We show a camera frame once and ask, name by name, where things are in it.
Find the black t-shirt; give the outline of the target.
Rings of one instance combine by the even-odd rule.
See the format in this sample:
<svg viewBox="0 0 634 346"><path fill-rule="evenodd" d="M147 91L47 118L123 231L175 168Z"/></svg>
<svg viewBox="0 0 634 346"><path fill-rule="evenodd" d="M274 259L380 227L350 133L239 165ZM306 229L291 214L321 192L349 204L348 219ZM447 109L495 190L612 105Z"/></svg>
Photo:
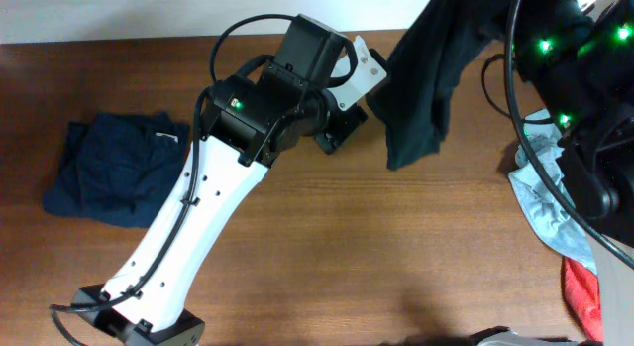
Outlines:
<svg viewBox="0 0 634 346"><path fill-rule="evenodd" d="M387 168L436 154L449 133L464 69L504 38L511 0L430 0L384 61L386 81L366 95L385 125Z"/></svg>

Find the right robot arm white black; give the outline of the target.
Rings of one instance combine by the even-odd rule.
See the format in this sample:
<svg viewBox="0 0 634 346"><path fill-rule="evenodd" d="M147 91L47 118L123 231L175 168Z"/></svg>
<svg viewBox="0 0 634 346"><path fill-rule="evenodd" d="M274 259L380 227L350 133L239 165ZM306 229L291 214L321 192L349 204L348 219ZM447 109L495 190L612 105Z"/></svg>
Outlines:
<svg viewBox="0 0 634 346"><path fill-rule="evenodd" d="M504 86L511 121L537 175L590 239L604 342L633 342L633 0L511 0ZM515 76L534 85L562 137L558 190L523 132Z"/></svg>

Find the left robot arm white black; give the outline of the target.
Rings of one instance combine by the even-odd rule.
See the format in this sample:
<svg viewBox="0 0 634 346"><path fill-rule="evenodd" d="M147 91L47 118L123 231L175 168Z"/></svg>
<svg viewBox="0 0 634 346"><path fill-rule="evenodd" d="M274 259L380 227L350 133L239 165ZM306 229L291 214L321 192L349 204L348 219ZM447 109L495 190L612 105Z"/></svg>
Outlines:
<svg viewBox="0 0 634 346"><path fill-rule="evenodd" d="M288 24L274 54L200 93L190 153L150 229L113 277L75 294L69 313L126 345L200 342L205 324L185 303L234 211L301 138L334 153L387 77L363 39L305 15Z"/></svg>

